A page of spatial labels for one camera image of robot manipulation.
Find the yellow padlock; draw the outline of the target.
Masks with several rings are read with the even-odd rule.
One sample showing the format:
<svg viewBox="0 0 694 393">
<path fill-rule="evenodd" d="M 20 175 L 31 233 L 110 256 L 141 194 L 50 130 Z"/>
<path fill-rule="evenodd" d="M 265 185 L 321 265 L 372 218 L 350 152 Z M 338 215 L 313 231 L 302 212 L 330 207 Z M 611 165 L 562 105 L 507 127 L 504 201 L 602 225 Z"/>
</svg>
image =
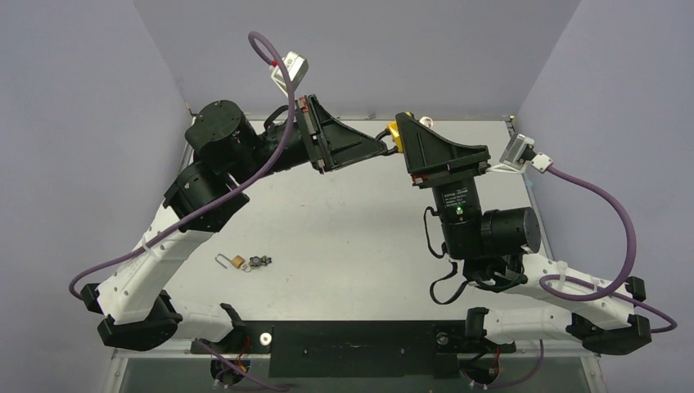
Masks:
<svg viewBox="0 0 694 393">
<path fill-rule="evenodd" d="M 402 142 L 402 137 L 399 132 L 399 127 L 397 125 L 396 121 L 393 121 L 391 123 L 388 123 L 388 125 L 384 128 L 383 131 L 377 134 L 376 140 L 378 142 L 385 143 L 385 139 L 390 138 L 393 142 L 393 146 L 390 148 L 387 148 L 385 151 L 381 153 L 382 156 L 392 156 L 395 154 L 403 154 L 404 148 L 403 148 L 403 142 Z"/>
</svg>

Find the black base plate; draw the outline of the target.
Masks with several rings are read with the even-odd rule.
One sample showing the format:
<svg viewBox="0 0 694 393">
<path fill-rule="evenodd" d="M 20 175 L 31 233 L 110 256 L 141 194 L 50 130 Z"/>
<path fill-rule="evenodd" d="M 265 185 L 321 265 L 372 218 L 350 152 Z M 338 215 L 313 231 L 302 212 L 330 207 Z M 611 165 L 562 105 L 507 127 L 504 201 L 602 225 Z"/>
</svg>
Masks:
<svg viewBox="0 0 694 393">
<path fill-rule="evenodd" d="M 268 355 L 275 378 L 456 377 L 461 355 L 516 351 L 469 337 L 463 320 L 246 321 L 207 345 L 223 355 Z"/>
</svg>

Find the small brass padlock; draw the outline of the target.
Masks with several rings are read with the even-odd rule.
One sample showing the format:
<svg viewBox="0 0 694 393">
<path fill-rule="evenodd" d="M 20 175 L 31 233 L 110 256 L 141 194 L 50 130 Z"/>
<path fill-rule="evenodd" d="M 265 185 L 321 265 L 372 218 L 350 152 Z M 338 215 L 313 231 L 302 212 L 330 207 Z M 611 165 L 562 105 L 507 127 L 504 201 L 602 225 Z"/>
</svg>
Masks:
<svg viewBox="0 0 694 393">
<path fill-rule="evenodd" d="M 224 254 L 217 254 L 214 257 L 214 260 L 224 267 L 230 266 L 230 267 L 233 267 L 234 269 L 243 269 L 246 266 L 245 259 L 239 255 L 235 255 L 233 257 L 230 257 L 230 256 L 227 256 Z"/>
</svg>

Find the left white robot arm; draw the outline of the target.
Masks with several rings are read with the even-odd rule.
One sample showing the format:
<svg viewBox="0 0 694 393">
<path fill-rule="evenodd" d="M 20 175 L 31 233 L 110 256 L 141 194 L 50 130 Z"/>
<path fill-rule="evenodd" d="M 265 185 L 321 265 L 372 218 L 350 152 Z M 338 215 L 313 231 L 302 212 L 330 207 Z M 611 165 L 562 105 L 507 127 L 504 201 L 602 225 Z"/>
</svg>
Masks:
<svg viewBox="0 0 694 393">
<path fill-rule="evenodd" d="M 327 173 L 388 150 L 383 135 L 371 137 L 343 124 L 312 95 L 278 107 L 262 133 L 235 102 L 212 102 L 185 138 L 192 162 L 165 192 L 138 247 L 108 279 L 80 292 L 87 309 L 102 316 L 97 331 L 105 346 L 148 351 L 189 339 L 193 350 L 238 350 L 246 326 L 231 305 L 175 300 L 166 284 L 248 203 L 243 185 L 307 163 Z"/>
</svg>

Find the small keys bunch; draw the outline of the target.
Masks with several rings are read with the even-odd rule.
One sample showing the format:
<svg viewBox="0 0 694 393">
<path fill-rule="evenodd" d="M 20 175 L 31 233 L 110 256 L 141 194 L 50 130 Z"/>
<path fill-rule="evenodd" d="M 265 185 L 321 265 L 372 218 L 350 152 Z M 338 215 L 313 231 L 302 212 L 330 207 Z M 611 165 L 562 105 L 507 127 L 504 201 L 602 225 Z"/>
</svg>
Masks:
<svg viewBox="0 0 694 393">
<path fill-rule="evenodd" d="M 273 259 L 269 256 L 251 256 L 247 261 L 241 264 L 241 270 L 244 272 L 251 272 L 256 269 L 261 269 L 268 266 L 273 262 Z"/>
</svg>

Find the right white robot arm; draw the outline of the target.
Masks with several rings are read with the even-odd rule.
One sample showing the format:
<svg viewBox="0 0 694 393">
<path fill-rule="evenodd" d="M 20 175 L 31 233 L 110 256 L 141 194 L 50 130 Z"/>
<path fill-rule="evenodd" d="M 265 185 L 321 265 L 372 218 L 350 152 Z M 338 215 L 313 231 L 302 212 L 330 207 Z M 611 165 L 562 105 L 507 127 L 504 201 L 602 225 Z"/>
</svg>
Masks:
<svg viewBox="0 0 694 393">
<path fill-rule="evenodd" d="M 552 160 L 536 152 L 532 139 L 515 134 L 499 164 L 491 165 L 486 146 L 452 142 L 408 112 L 395 117 L 389 132 L 413 185 L 433 193 L 430 211 L 440 221 L 442 256 L 453 271 L 462 274 L 466 285 L 482 291 L 540 303 L 529 309 L 470 309 L 461 329 L 468 347 L 573 341 L 601 355 L 627 355 L 651 342 L 650 321 L 636 312 L 645 288 L 631 274 L 636 256 L 633 223 L 613 196 L 603 194 L 624 225 L 627 252 L 618 277 L 609 280 L 543 255 L 539 220 L 532 208 L 481 209 L 478 177 L 494 171 L 520 174 L 528 167 L 539 172 L 552 169 Z"/>
</svg>

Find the silver keys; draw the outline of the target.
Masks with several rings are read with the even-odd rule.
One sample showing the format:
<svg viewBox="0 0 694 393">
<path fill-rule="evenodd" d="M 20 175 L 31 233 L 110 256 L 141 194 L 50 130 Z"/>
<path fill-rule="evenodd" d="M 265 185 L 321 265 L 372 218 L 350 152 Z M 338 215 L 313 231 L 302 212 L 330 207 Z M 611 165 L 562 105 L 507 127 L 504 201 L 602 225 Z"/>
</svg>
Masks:
<svg viewBox="0 0 694 393">
<path fill-rule="evenodd" d="M 419 119 L 419 122 L 423 125 L 425 125 L 427 128 L 432 128 L 434 125 L 434 121 L 429 117 L 429 116 L 422 116 Z"/>
</svg>

